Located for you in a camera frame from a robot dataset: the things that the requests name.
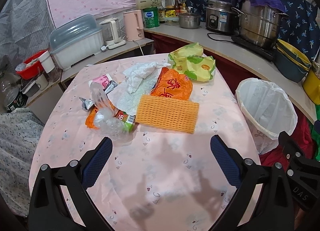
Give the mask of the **silver foil wrapper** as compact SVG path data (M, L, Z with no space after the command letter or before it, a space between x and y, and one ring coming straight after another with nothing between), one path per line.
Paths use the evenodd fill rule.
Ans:
M85 99L83 97L79 97L81 101L81 106L84 111L90 111L94 107L94 102L89 98Z

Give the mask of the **pink paper cup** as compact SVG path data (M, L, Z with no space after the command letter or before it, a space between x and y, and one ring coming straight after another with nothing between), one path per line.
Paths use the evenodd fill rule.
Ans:
M112 81L112 77L110 76L110 74L103 74L99 77L94 78L93 80L88 81L88 85L90 86L91 83L93 83L93 82L98 83L105 90L111 81Z

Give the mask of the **dark sauce bottle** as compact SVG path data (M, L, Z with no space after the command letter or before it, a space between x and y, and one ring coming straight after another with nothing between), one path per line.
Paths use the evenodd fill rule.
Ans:
M175 10L175 16L178 16L178 15L180 14L180 12L181 12L180 5L179 5L179 1L178 1L178 0L175 0L174 10Z

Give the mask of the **orange foam net sleeve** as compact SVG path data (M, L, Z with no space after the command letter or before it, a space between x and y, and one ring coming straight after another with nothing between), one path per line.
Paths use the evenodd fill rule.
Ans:
M195 131L200 104L176 98L143 95L136 122L147 126L192 134Z

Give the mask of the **stacked teal yellow basins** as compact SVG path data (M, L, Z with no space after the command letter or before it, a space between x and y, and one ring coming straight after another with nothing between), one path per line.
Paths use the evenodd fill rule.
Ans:
M276 40L273 63L284 77L296 83L307 75L311 67L306 55L281 39Z

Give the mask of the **trash bin with white liner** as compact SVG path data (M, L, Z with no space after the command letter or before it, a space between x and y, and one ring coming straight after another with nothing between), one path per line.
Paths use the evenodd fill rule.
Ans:
M270 81L248 78L235 91L259 155L275 149L281 132L291 135L298 116L283 89Z

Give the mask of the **pink patterned tablecloth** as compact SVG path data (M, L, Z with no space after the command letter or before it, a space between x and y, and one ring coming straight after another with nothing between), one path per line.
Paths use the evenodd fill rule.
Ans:
M43 164L63 167L102 140L97 130L87 128L87 113L81 107L81 98L91 96L90 80L109 74L121 82L123 71L136 63L166 60L167 54L146 55L80 70L44 127L29 187ZM195 83L190 99L200 105L193 134L138 124L123 140L114 142L111 158L88 193L115 230L208 230L235 192L210 150L213 135L243 158L260 162L246 120L220 69L209 82Z

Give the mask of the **green tin can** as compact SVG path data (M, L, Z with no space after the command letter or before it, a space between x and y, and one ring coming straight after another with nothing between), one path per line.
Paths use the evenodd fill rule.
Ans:
M143 9L143 16L146 28L159 27L159 14L157 7Z

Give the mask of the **black induction cooker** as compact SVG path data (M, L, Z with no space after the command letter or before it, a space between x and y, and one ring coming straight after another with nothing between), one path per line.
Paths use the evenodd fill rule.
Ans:
M246 41L240 36L231 36L231 39L236 45L239 45L245 48L246 50L255 53L256 55L260 56L268 62L273 62L275 54L274 50L264 50L263 48Z

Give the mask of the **pink electric kettle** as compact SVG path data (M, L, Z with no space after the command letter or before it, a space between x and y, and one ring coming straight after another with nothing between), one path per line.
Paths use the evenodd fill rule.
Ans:
M129 42L144 38L144 24L141 10L128 11L123 14L126 38Z

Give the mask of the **steel rice cooker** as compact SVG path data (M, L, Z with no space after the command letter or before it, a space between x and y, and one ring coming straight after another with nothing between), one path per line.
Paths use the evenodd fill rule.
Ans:
M236 22L235 12L229 2L208 0L206 7L206 28L219 33L231 34Z

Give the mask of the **yellow green snack bag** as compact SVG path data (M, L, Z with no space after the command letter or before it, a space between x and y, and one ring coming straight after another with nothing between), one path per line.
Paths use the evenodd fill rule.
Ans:
M208 82L215 76L215 59L205 56L199 43L192 43L170 52L168 63L172 65L172 69L193 81Z

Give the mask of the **clear plastic bottle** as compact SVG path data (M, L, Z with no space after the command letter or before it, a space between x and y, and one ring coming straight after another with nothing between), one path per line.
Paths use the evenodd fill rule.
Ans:
M99 133L109 137L112 141L126 141L128 132L125 123L116 118L116 110L112 108L111 102L99 83L92 82L90 91L94 105L98 112L94 116L93 124L98 128Z

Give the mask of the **white glass electric kettle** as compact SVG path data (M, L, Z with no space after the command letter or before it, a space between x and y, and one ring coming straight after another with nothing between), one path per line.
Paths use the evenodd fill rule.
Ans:
M105 19L99 25L102 29L104 46L108 50L113 50L126 44L124 37L121 35L119 19L117 17Z

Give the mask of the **yellow label jar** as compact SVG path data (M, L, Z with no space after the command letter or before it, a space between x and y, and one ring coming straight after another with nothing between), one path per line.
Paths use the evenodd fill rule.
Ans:
M176 17L175 7L172 5L165 7L165 18L167 17Z

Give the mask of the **white cup container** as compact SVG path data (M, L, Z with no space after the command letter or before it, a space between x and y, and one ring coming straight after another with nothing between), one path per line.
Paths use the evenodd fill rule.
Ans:
M47 74L49 74L53 69L55 69L55 64L48 51L45 51L43 54L40 55L39 61Z

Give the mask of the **white paper towel sheet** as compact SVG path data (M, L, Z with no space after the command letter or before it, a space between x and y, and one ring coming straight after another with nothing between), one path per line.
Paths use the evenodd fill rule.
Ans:
M127 80L124 80L107 94L109 101L117 109L128 115L135 116L141 97L151 93L160 73L161 69L156 69L147 78L143 79L138 89L131 94L127 91Z

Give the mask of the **large steel steamer pot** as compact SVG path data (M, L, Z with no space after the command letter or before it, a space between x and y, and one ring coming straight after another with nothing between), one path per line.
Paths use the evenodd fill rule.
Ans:
M289 15L279 9L264 6L252 6L249 0L243 0L241 9L231 7L239 17L239 34L246 41L261 47L269 48L278 38L283 19Z

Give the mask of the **orange plastic bag red print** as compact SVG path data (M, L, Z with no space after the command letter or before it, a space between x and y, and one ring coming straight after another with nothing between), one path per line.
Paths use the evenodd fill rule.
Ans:
M188 76L180 74L174 69L162 68L150 95L189 100L192 90L193 84Z

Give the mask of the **orange green snack wrapper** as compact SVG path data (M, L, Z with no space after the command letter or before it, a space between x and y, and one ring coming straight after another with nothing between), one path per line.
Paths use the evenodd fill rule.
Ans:
M89 112L85 120L85 125L91 129L98 129L99 127L95 125L95 118L99 113L99 109L97 107L93 107L93 109ZM127 115L127 113L117 110L115 114L115 118L121 120L124 123L124 130L127 132L131 132L136 123L135 116Z

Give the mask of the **crumpled white tissue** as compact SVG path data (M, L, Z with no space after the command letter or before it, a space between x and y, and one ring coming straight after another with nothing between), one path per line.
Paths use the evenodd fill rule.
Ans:
M150 62L150 63L137 63L132 67L123 71L123 75L126 77L126 90L129 94L137 91L138 87L142 83L142 80L146 79L155 70L168 68L170 63L166 62Z

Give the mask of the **yellow pot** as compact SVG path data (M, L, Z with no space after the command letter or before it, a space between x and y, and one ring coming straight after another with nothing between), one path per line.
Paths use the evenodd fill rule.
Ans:
M319 63L312 63L311 68L303 82L303 89L315 105L320 104Z

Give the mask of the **red plastic basket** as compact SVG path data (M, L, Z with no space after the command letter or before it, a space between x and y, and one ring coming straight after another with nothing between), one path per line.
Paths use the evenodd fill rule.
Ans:
M20 63L15 69L16 74L24 80L30 80L44 72L44 68L40 62L40 56L46 51L47 50L41 50L27 58L23 63Z

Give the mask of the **small steel pot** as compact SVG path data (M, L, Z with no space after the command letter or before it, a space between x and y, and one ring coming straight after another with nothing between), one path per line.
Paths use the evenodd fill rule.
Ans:
M201 16L196 13L180 13L179 26L184 29L197 29L200 27Z

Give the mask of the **white dish box grey lid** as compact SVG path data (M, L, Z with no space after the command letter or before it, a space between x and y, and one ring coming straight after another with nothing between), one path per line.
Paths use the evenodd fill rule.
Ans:
M49 36L49 52L64 71L92 55L104 45L102 28L92 15L84 15L56 28Z

